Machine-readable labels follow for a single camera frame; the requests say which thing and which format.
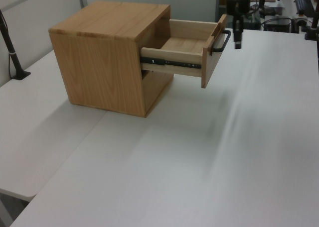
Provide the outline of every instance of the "desk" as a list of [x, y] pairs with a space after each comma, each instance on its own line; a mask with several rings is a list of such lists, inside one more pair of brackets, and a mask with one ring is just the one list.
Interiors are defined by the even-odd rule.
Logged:
[[[282, 16], [287, 16], [289, 18], [296, 17], [297, 14], [297, 7], [294, 2], [295, 0], [280, 0], [279, 4], [283, 4], [283, 13]], [[314, 2], [314, 0], [311, 0], [313, 3], [314, 8], [316, 8], [317, 3]]]
[[317, 225], [317, 44], [233, 47], [205, 90], [176, 75], [148, 118], [107, 112], [12, 227]]
[[0, 88], [0, 193], [31, 201], [105, 111], [69, 103], [54, 52]]

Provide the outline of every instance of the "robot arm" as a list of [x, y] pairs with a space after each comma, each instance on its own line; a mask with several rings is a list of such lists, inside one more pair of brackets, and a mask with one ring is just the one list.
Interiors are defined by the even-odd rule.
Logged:
[[233, 16], [235, 49], [240, 49], [244, 29], [244, 16], [250, 12], [250, 0], [226, 0], [226, 12], [228, 15]]

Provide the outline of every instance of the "wood grain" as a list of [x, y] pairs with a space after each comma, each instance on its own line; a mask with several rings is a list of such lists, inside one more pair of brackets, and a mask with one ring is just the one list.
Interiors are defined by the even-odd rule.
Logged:
[[152, 26], [144, 33], [144, 36], [140, 39], [139, 48], [146, 47], [161, 49], [168, 39], [169, 37], [156, 35], [156, 28], [155, 26]]
[[181, 74], [193, 77], [201, 77], [201, 69], [193, 69], [174, 65], [157, 65], [157, 64], [143, 64], [141, 63], [143, 70], [156, 71], [168, 74]]
[[222, 53], [211, 53], [213, 46], [221, 47], [223, 45], [225, 35], [221, 32], [225, 29], [227, 22], [227, 16], [225, 14], [219, 19], [215, 29], [211, 33], [210, 37], [207, 39], [206, 44], [203, 47], [202, 53], [202, 76], [201, 76], [201, 87], [206, 88], [210, 77], [212, 76], [214, 69], [218, 63], [218, 60]]
[[206, 39], [190, 39], [190, 38], [178, 38], [171, 37], [162, 46], [161, 50], [174, 50], [177, 52], [188, 52], [196, 54], [201, 54], [203, 46], [206, 44]]
[[149, 72], [142, 80], [146, 112], [156, 102], [165, 86], [173, 79], [173, 74]]
[[[224, 34], [219, 35], [217, 38], [217, 41], [215, 41], [214, 43], [216, 45], [216, 48], [221, 47], [224, 43], [224, 40], [225, 40], [225, 35]], [[208, 47], [203, 48], [203, 64], [201, 67], [202, 68], [202, 78], [201, 78], [202, 88], [207, 87], [210, 77], [212, 76], [221, 55], [222, 53], [212, 53], [212, 55], [210, 55]]]
[[135, 42], [50, 34], [73, 104], [145, 116]]
[[174, 50], [162, 50], [153, 48], [142, 48], [140, 51], [141, 56], [150, 58], [166, 59], [170, 61], [186, 62], [193, 64], [201, 64], [201, 54], [182, 52]]
[[168, 4], [96, 1], [49, 29], [49, 33], [137, 41], [161, 17]]
[[216, 23], [160, 19], [156, 23], [157, 34], [169, 37], [206, 40], [215, 29]]

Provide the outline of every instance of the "black stand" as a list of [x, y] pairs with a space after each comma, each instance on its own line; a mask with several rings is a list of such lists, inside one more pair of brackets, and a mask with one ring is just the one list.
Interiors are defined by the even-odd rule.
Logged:
[[317, 3], [316, 5], [313, 23], [311, 24], [310, 28], [307, 30], [307, 33], [305, 34], [305, 40], [318, 40], [318, 31], [317, 31], [318, 20], [319, 20], [319, 3]]
[[259, 0], [259, 6], [259, 14], [263, 18], [265, 18], [268, 15], [276, 15], [276, 11], [274, 8], [265, 5], [265, 0]]
[[31, 73], [24, 71], [20, 65], [18, 56], [15, 53], [15, 50], [14, 50], [13, 44], [11, 42], [9, 32], [8, 32], [7, 26], [5, 24], [5, 20], [4, 20], [4, 17], [2, 15], [1, 10], [0, 10], [0, 31], [1, 31], [1, 34], [3, 36], [4, 42], [6, 44], [6, 47], [8, 48], [9, 55], [10, 55], [10, 57], [13, 61], [13, 64], [15, 66], [16, 75], [13, 76], [13, 79], [22, 80], [25, 77], [29, 76]]

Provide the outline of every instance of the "drawer front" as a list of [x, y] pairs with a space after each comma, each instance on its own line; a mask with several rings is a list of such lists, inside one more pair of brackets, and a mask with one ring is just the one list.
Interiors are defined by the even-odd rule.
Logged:
[[162, 73], [201, 77], [206, 88], [222, 52], [213, 52], [222, 46], [226, 16], [218, 23], [184, 20], [161, 20], [156, 26], [156, 39], [167, 37], [158, 48], [140, 49], [141, 68]]

